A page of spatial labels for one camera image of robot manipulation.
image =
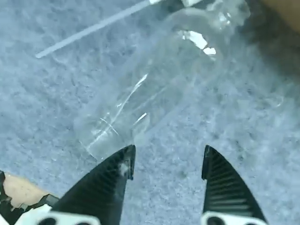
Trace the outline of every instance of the floor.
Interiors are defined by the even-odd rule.
[[[60,196],[96,165],[73,119],[178,5],[34,55],[137,2],[0,0],[0,170]],[[122,224],[199,224],[206,144],[238,170],[270,224],[299,222],[300,39],[259,2],[251,8],[215,82],[196,86],[190,104],[138,150]]]

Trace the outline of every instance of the clear plastic bottle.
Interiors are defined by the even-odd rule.
[[[204,67],[222,62],[234,29],[250,12],[243,0],[217,0],[206,10],[185,8],[168,17],[146,47],[106,84],[75,120],[82,145],[102,161],[141,142],[176,108]]]

